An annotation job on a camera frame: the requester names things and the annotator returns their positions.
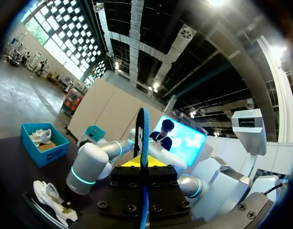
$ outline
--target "shoe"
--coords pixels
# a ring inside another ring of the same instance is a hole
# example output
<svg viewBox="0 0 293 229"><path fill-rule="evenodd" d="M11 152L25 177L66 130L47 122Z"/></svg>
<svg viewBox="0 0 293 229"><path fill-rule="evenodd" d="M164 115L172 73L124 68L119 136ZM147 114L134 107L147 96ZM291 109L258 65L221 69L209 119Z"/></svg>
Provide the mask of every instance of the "shoe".
<svg viewBox="0 0 293 229"><path fill-rule="evenodd" d="M63 200L60 198L59 193L57 192L53 184L46 184L45 182L35 180L33 182L33 188L39 202L50 206L54 210L57 219L63 225L68 227L66 219L77 221L78 216L76 214L76 211L71 208L67 209L61 205Z"/></svg>
<svg viewBox="0 0 293 229"><path fill-rule="evenodd" d="M48 129L48 130L40 129L32 133L32 135L35 138L33 139L33 142L35 143L37 147L40 146L40 143L50 144L51 129Z"/></svg>

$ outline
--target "ceiling pipe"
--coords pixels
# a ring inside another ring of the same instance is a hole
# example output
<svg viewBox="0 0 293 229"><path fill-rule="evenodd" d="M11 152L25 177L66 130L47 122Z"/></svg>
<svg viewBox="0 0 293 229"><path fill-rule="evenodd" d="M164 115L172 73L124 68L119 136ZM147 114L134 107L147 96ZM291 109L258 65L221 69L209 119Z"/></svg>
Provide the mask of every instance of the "ceiling pipe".
<svg viewBox="0 0 293 229"><path fill-rule="evenodd" d="M200 84L204 83L205 81L213 78L217 74L226 71L227 69L231 68L231 66L232 66L231 63L229 61L227 61L227 62L219 65L219 67L217 67L217 68L207 72L206 74L202 75L201 77L198 77L198 79L194 83L190 84L188 87L186 87L183 90L181 90L180 92L176 93L176 98L181 97L182 95L184 95L188 91L190 91L193 88L199 86Z"/></svg>

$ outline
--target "cable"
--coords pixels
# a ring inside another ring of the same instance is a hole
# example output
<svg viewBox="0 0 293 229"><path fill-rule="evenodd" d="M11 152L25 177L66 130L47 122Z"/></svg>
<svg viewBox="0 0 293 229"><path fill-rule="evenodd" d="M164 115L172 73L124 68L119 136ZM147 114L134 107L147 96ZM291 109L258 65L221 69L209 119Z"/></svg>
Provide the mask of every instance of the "cable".
<svg viewBox="0 0 293 229"><path fill-rule="evenodd" d="M268 191L264 192L264 195L266 196L268 193L272 192L273 190L279 188L279 187L282 187L284 186L283 184L279 184L279 185L276 185L274 186L273 188L269 189Z"/></svg>

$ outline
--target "blue bin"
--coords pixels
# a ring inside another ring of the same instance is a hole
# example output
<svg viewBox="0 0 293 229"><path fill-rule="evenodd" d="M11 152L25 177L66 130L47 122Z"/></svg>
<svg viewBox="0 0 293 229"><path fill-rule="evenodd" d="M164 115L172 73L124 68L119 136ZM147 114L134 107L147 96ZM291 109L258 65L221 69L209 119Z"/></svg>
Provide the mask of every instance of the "blue bin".
<svg viewBox="0 0 293 229"><path fill-rule="evenodd" d="M96 125L91 125L87 128L85 134L92 138L94 141L98 142L104 138L106 132Z"/></svg>
<svg viewBox="0 0 293 229"><path fill-rule="evenodd" d="M51 140L56 147L43 152L36 147L30 135L39 129L51 129ZM23 123L21 125L20 140L38 167L43 167L66 154L69 145L69 141L51 123Z"/></svg>

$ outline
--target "monitor screen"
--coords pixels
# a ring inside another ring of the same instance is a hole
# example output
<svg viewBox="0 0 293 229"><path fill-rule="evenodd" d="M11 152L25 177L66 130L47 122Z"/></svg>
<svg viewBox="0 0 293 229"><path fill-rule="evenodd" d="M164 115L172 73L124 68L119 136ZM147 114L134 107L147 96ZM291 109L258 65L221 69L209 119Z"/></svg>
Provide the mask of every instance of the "monitor screen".
<svg viewBox="0 0 293 229"><path fill-rule="evenodd" d="M161 132L162 122L165 119L170 119L175 125L168 133L168 137L172 140L170 152L184 160L188 166L192 166L207 136L166 116L160 118L154 131Z"/></svg>

